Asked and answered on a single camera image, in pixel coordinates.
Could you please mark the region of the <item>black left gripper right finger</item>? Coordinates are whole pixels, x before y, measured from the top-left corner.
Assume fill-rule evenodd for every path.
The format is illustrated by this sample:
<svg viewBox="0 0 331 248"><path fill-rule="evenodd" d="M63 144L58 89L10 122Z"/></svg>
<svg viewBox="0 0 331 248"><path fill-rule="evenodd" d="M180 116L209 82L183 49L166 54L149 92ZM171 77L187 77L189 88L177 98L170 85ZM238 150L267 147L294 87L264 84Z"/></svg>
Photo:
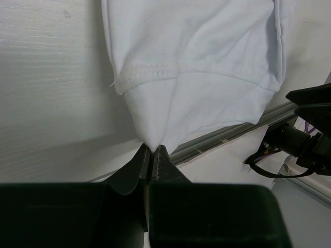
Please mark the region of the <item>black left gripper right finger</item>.
<svg viewBox="0 0 331 248"><path fill-rule="evenodd" d="M154 153L149 185L151 247L291 247L272 192L260 185L193 183Z"/></svg>

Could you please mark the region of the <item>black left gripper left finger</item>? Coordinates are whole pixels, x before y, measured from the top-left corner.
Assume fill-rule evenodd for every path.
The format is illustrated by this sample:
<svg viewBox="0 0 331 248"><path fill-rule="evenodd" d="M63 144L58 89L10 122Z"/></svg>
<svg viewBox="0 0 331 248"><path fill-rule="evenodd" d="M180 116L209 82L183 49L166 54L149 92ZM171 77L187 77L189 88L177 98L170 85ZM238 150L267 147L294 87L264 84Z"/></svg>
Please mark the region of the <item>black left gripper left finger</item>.
<svg viewBox="0 0 331 248"><path fill-rule="evenodd" d="M150 156L141 145L101 182L3 183L1 247L143 247Z"/></svg>

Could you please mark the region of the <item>white skirt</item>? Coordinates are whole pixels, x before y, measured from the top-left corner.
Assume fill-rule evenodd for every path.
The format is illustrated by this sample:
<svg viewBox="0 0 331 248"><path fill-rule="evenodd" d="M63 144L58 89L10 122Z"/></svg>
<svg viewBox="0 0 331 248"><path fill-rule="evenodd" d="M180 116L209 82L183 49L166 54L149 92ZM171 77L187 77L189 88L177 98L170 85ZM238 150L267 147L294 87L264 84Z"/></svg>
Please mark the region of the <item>white skirt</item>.
<svg viewBox="0 0 331 248"><path fill-rule="evenodd" d="M286 74L295 1L102 1L113 87L141 141L257 123Z"/></svg>

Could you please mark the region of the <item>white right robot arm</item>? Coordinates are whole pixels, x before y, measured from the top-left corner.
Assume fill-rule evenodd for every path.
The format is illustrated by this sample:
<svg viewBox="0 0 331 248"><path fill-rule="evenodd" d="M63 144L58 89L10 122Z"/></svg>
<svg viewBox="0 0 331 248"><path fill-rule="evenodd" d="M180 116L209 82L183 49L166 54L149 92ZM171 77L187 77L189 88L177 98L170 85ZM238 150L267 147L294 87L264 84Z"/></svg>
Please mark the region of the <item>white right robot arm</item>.
<svg viewBox="0 0 331 248"><path fill-rule="evenodd" d="M258 166L285 152L303 176L330 175L330 86L293 90L287 99L305 122L303 131L284 123L270 129L245 164L261 176L281 179ZM151 247L291 247L272 192L260 185L192 183L170 161L165 146L154 153L149 186Z"/></svg>

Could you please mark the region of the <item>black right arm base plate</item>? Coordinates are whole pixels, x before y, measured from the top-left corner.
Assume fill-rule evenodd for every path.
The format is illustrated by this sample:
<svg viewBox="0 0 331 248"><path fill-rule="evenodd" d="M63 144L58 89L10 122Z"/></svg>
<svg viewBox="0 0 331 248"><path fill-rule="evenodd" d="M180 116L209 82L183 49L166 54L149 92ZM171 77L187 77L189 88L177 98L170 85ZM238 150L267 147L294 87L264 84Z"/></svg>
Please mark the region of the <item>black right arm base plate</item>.
<svg viewBox="0 0 331 248"><path fill-rule="evenodd" d="M269 130L264 136L262 145L258 151L250 155L244 163L249 165L252 170L261 176L272 179L281 178L300 178L310 176L314 173L313 168L308 168L304 173L299 175L282 175L280 173L274 174L268 172L257 166L263 158L285 152L290 157L300 158L305 148L311 139L311 134L316 130L315 127L310 127L308 122L305 122L305 129L301 131L289 124L285 123L279 127Z"/></svg>

